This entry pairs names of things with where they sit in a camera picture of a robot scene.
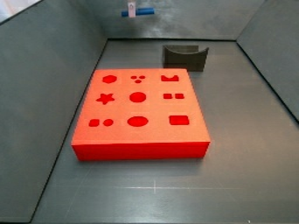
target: black holder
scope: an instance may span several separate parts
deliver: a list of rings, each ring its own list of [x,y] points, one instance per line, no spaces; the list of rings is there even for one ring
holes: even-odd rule
[[[203,72],[210,48],[199,52],[198,45],[164,45],[163,67],[185,68],[191,72]]]

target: gray enclosure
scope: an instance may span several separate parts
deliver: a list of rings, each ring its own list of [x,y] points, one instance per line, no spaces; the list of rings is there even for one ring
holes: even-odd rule
[[[0,222],[299,222],[299,1],[136,1],[155,15],[43,0],[0,25]],[[80,163],[72,119],[95,67],[163,67],[176,44],[210,47],[191,73],[207,157]]]

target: small hole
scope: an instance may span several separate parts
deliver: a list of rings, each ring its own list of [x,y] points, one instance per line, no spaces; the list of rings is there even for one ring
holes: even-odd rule
[[[187,115],[169,115],[171,125],[189,125],[189,118]]]
[[[163,94],[163,98],[164,98],[164,99],[172,99],[173,96],[172,96],[171,94]]]
[[[97,127],[99,126],[99,119],[91,119],[88,121],[88,126],[89,127]]]
[[[135,92],[129,95],[131,102],[143,102],[145,100],[145,94],[141,92]]]
[[[148,120],[143,116],[133,116],[127,120],[127,123],[133,127],[141,127],[147,125]]]
[[[103,124],[104,124],[105,126],[111,126],[111,125],[113,124],[113,120],[107,119],[107,120],[103,122]]]
[[[184,95],[183,94],[175,94],[175,99],[184,99]]]

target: red foam block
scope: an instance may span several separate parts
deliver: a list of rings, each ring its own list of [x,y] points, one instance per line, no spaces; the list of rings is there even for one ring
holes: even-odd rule
[[[71,141],[79,160],[202,158],[210,143],[184,69],[93,73]]]

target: gray floor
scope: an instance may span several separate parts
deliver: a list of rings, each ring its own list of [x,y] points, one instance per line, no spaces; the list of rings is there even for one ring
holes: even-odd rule
[[[236,43],[108,41],[97,68],[161,67],[163,44],[210,47],[206,158],[80,163],[73,123],[33,222],[298,222],[298,124]]]

